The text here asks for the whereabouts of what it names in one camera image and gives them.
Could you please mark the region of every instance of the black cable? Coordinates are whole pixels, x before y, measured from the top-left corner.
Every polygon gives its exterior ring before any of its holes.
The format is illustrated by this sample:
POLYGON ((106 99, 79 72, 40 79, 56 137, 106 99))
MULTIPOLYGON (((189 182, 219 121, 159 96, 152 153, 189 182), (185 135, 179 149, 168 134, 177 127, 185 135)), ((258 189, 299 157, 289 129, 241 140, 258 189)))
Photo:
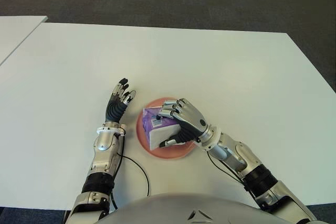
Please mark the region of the black cable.
POLYGON ((112 204, 113 204, 113 206, 114 206, 114 209, 117 210, 118 207, 117 207, 116 202, 114 201, 113 192, 111 192, 111 201, 112 201, 112 204))
POLYGON ((234 180, 237 181, 238 183, 244 185, 240 178, 239 178, 239 180, 236 179, 234 176, 232 176, 231 174, 229 174, 228 172, 224 171, 224 170, 221 169, 219 166, 217 166, 217 165, 215 164, 215 162, 211 159, 211 157, 210 157, 210 155, 209 155, 209 152, 207 152, 207 154, 208 154, 208 157, 209 157, 211 163, 213 163, 213 165, 216 166, 216 168, 218 168, 219 170, 221 170, 221 171, 222 171, 223 173, 225 173, 226 175, 230 176, 232 179, 234 179, 234 180))
POLYGON ((127 158, 129 159, 130 161, 132 161, 133 163, 135 163, 140 169, 141 171, 144 173, 145 177, 146 177, 146 181, 147 181, 147 197, 149 196, 149 190, 150 190, 150 186, 149 186, 149 179, 148 179, 148 176, 146 174, 146 172, 144 171, 144 169, 136 162, 134 161, 133 159, 131 159, 130 157, 127 157, 127 156, 123 156, 124 158, 127 158))
POLYGON ((219 162, 221 162, 222 165, 224 165, 233 175, 235 175, 235 177, 242 183, 244 184, 244 182, 242 181, 241 178, 239 178, 239 176, 236 174, 236 172, 234 170, 231 169, 231 167, 229 167, 227 164, 225 164, 223 161, 218 160, 219 162))
POLYGON ((253 193, 251 192, 251 190, 247 187, 246 183, 239 178, 239 176, 235 173, 235 171, 233 171, 227 164, 225 164, 223 161, 219 160, 230 172, 232 172, 238 179, 239 181, 244 185, 245 190, 251 195, 252 199, 255 199, 255 196, 253 195, 253 193))
POLYGON ((120 168, 120 166, 121 166, 121 162, 122 162, 122 157, 123 157, 123 154, 124 154, 124 150, 125 150, 125 135, 122 137, 122 147, 121 147, 120 161, 119 161, 119 164, 118 164, 117 169, 115 170, 116 172, 114 173, 113 181, 115 180, 115 177, 117 176, 117 173, 118 173, 119 168, 120 168))

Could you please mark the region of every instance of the white table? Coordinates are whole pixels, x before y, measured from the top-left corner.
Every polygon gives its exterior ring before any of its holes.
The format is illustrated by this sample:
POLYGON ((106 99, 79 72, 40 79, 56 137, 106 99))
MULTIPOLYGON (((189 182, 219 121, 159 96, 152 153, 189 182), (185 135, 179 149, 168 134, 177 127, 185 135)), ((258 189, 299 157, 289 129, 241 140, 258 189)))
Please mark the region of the white table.
POLYGON ((0 17, 0 65, 47 16, 0 17))
MULTIPOLYGON (((145 168, 152 194, 197 191, 255 206, 199 149, 170 161, 142 149, 138 114, 170 96, 248 144, 305 204, 336 201, 336 95, 287 34, 45 23, 0 67, 1 206, 72 207, 123 77, 137 90, 122 119, 125 154, 145 168)), ((128 160, 114 194, 120 206, 146 194, 128 160)))

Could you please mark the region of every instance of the silver robotic forearm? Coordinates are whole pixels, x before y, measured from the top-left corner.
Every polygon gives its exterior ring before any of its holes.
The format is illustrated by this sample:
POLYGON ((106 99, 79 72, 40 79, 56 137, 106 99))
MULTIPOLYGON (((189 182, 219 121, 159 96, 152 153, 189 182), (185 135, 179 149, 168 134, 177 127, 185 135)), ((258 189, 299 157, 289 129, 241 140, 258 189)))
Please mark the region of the silver robotic forearm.
POLYGON ((98 137, 93 145, 95 155, 67 224, 94 223, 108 215, 114 174, 120 160, 117 155, 119 138, 125 135, 124 127, 123 124, 119 127, 119 123, 106 122, 97 129, 98 137))
POLYGON ((135 97, 134 90, 124 93, 127 87, 127 79, 124 78, 112 92, 106 109, 106 121, 97 129, 98 137, 93 144, 93 161, 82 192, 77 196, 66 224, 95 223, 109 214, 110 195, 120 163, 120 138, 125 136, 125 125, 120 125, 119 121, 135 97))
POLYGON ((252 192, 255 202, 262 210, 290 223, 307 223, 316 220, 313 213, 282 181, 274 178, 246 144, 234 141, 211 125, 208 134, 199 139, 204 150, 236 172, 246 189, 252 192))

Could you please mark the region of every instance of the robot finger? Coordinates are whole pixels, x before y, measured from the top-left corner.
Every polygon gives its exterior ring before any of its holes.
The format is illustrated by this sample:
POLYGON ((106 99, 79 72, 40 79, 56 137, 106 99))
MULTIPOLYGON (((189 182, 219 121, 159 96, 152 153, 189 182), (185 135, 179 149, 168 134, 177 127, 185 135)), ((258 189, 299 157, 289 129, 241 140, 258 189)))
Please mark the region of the robot finger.
POLYGON ((176 100, 166 100, 163 102, 163 106, 165 105, 177 105, 177 101, 176 100))
POLYGON ((126 95, 124 95, 123 93, 125 92, 125 90, 126 90, 128 87, 129 87, 129 85, 126 84, 126 85, 124 85, 124 86, 122 87, 122 89, 120 90, 120 94, 119 94, 120 100, 123 100, 123 98, 126 96, 126 95))
POLYGON ((163 116, 164 118, 174 119, 173 113, 174 111, 172 110, 161 109, 160 112, 158 113, 158 116, 163 116))
POLYGON ((128 106, 131 103, 131 101, 134 99, 136 94, 137 93, 135 90, 132 90, 131 92, 126 92, 123 96, 122 103, 128 106))

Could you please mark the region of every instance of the pink plate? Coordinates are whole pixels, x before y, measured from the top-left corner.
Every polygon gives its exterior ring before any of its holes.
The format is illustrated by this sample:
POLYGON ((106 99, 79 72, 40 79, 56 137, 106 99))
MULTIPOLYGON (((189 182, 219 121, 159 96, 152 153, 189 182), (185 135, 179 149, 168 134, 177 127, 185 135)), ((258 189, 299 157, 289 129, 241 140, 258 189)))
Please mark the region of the pink plate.
MULTIPOLYGON (((147 104, 146 108, 161 106, 165 100, 174 100, 174 98, 163 97, 163 98, 154 100, 150 102, 149 104, 147 104)), ((193 141, 190 141, 183 145, 173 145, 173 146, 166 147, 166 148, 157 148, 151 151, 147 143, 145 130, 143 129, 143 126, 142 126, 142 111, 140 112, 138 116, 138 120, 136 124, 137 124, 136 134, 138 135, 138 140, 141 146, 148 153, 152 154, 155 157, 164 158, 164 159, 180 158, 180 157, 186 156, 195 147, 193 141)))

